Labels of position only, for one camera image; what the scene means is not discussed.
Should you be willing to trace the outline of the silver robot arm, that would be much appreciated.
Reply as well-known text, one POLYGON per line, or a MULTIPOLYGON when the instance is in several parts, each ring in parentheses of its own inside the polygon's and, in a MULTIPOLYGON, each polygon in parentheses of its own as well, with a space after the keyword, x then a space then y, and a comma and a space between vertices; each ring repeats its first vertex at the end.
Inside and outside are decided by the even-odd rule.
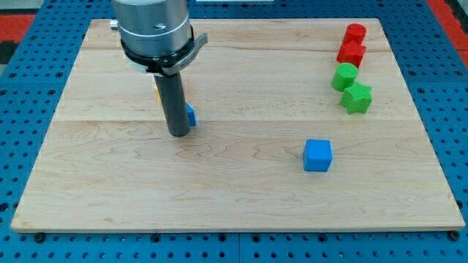
POLYGON ((155 75, 178 74, 208 35, 195 37, 186 0, 112 0, 125 55, 155 75))

